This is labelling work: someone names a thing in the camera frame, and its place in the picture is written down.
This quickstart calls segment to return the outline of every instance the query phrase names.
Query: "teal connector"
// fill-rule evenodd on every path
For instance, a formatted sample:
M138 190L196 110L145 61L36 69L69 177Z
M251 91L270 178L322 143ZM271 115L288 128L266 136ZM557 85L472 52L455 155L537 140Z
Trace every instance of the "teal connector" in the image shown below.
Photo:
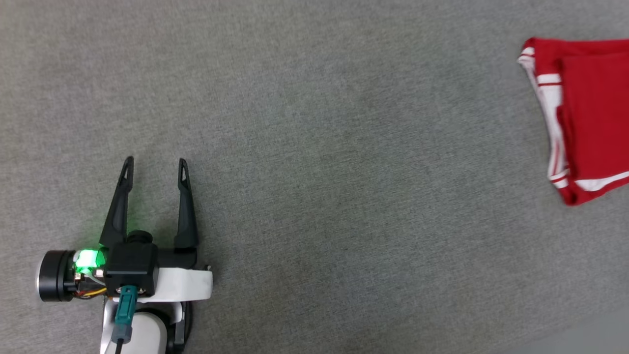
M120 300L114 318L114 330L111 333L111 341L118 343L120 340L127 344L131 340L131 323L135 313L135 304L138 301L138 288L125 285L120 290Z

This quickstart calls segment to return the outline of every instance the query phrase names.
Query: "red fabric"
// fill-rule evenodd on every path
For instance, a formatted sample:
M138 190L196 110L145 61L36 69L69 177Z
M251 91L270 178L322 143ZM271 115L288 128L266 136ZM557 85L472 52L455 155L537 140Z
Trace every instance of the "red fabric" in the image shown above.
M562 88L556 117L545 114L551 121L556 119L563 135L553 144L564 145L566 166L551 166L555 172L550 174L565 168L567 185L556 183L564 177L549 177L565 203L579 205L629 183L629 173L623 174L629 171L629 40L531 38L524 45L530 47L534 48L535 77L560 77L558 83L538 83L538 89L548 85ZM538 92L540 101L545 99L543 91ZM611 177L616 180L604 180ZM593 183L604 186L595 189Z

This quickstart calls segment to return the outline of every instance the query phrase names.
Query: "yellow wire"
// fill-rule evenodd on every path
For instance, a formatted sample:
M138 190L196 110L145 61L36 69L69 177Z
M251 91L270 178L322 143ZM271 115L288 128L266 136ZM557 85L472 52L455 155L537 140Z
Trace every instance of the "yellow wire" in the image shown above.
M93 296L93 295L99 295L99 294L104 293L105 291L107 291L107 288L102 288L101 290L97 290L97 291L93 291L93 292L88 292L88 293L85 293L85 294L83 294L83 295L81 295L81 296Z

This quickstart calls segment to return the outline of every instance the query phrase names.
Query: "gray fabric surface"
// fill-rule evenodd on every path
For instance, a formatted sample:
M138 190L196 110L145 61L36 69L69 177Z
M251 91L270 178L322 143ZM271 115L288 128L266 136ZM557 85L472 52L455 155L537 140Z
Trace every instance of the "gray fabric surface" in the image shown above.
M0 3L3 353L94 353L99 301L44 304L121 164L169 245L187 159L218 278L186 353L496 353L628 305L629 188L577 208L516 63L629 37L609 1Z

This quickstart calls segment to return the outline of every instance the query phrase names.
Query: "folded garment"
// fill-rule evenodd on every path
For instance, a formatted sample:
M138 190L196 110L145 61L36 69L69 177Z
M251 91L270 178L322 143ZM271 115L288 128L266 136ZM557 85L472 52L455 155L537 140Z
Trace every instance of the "folded garment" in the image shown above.
M531 38L518 62L542 106L548 178L565 203L629 183L629 40Z

